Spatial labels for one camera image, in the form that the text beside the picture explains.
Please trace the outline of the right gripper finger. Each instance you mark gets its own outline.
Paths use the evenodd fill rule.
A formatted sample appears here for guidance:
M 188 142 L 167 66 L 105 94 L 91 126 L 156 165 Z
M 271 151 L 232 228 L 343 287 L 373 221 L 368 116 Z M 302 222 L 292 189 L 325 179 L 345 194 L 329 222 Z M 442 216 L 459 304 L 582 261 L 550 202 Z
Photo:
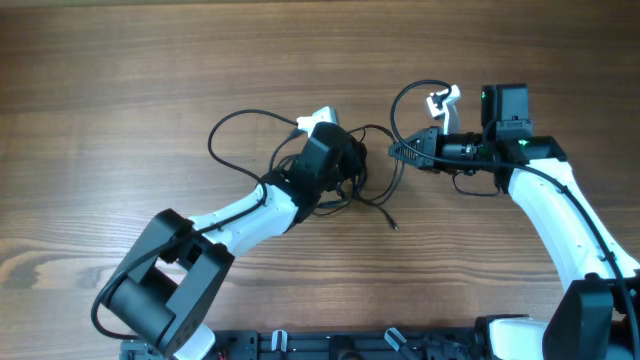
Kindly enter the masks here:
M 429 169 L 430 168 L 430 159 L 415 152 L 409 151 L 408 149 L 396 149 L 391 150 L 390 155 L 399 160 L 406 165 L 417 169 Z
M 425 152 L 425 142 L 427 141 L 428 131 L 419 130 L 416 133 L 404 138 L 403 141 L 396 140 L 389 147 L 390 152 Z

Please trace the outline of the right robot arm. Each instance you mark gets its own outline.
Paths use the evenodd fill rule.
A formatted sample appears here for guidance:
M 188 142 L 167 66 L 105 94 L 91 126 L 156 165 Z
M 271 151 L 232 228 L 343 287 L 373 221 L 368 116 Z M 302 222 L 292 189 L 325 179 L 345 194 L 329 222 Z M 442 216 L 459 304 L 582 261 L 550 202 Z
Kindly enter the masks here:
M 568 157 L 551 136 L 536 136 L 524 84 L 485 85 L 479 133 L 463 133 L 456 85 L 441 82 L 425 100 L 437 125 L 408 137 L 390 121 L 393 158 L 416 169 L 493 175 L 497 192 L 527 215 L 547 250 L 563 297 L 547 322 L 527 315 L 476 321 L 485 359 L 636 359 L 639 262 L 609 233 L 582 194 Z

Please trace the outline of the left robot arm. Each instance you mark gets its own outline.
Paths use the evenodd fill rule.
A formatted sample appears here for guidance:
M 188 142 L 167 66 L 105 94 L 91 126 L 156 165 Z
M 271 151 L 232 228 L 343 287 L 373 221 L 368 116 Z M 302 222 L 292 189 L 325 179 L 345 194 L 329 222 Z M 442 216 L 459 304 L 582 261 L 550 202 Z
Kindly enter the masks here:
M 364 169 L 366 147 L 333 123 L 314 126 L 291 164 L 260 177 L 246 197 L 185 218 L 152 218 L 98 302 L 164 358 L 203 359 L 214 332 L 203 320 L 234 260 L 302 223 L 323 193 Z

